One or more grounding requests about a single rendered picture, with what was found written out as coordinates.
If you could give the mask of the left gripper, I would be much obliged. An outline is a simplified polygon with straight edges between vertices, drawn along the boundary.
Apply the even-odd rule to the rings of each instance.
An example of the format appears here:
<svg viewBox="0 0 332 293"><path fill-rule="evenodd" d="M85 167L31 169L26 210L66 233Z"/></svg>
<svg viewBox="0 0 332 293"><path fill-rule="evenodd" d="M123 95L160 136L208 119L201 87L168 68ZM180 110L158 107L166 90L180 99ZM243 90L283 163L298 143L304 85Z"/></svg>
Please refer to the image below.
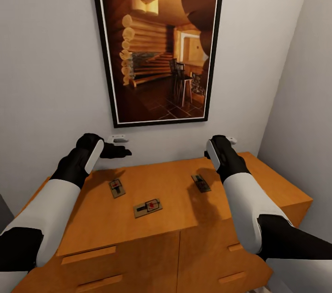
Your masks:
<svg viewBox="0 0 332 293"><path fill-rule="evenodd" d="M127 155L132 155L132 152L129 149L125 149L124 146L116 146L113 144L110 145L110 152L107 156L102 158L113 159L113 158L124 158Z"/></svg>

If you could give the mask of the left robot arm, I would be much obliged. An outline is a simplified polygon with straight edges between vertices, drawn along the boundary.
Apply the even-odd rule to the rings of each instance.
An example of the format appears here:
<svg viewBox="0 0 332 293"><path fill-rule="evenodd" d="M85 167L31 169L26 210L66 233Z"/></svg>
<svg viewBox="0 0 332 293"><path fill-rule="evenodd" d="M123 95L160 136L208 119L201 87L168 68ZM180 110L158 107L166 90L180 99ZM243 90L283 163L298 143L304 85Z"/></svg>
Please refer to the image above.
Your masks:
<svg viewBox="0 0 332 293"><path fill-rule="evenodd" d="M97 160L132 155L116 142L129 142L129 137L111 135L107 142L93 133L80 137L43 189L0 234L0 293L11 293L32 269L52 258Z"/></svg>

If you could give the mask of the mousetrap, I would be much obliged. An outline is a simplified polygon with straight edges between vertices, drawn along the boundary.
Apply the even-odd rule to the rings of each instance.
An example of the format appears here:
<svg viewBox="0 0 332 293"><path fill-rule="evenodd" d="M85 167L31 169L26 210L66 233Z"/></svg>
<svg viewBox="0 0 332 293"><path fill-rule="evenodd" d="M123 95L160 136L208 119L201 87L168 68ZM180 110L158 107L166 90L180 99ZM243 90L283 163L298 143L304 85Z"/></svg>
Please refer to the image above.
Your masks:
<svg viewBox="0 0 332 293"><path fill-rule="evenodd" d="M211 188L205 182L204 178L200 174L195 174L191 176L194 182L196 183L198 189L201 193L211 191Z"/></svg>
<svg viewBox="0 0 332 293"><path fill-rule="evenodd" d="M163 209L163 206L162 206L159 198L157 198L157 199L153 199L153 200L144 202L142 204L136 205L133 208L134 208L135 218L139 218L144 215L148 215L152 212L156 212L160 209Z"/></svg>
<svg viewBox="0 0 332 293"><path fill-rule="evenodd" d="M120 179L114 179L112 181L109 181L108 183L110 185L114 199L118 198L126 193Z"/></svg>

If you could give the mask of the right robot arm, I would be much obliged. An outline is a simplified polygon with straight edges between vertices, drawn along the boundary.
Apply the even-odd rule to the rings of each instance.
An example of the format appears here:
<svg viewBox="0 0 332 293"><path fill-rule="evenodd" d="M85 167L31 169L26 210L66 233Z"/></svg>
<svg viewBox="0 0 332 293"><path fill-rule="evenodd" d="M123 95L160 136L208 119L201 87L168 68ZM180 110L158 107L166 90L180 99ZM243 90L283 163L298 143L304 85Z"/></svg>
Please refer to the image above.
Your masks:
<svg viewBox="0 0 332 293"><path fill-rule="evenodd" d="M332 244L292 225L231 148L236 143L213 136L205 157L220 174L242 247L261 257L293 293L332 293Z"/></svg>

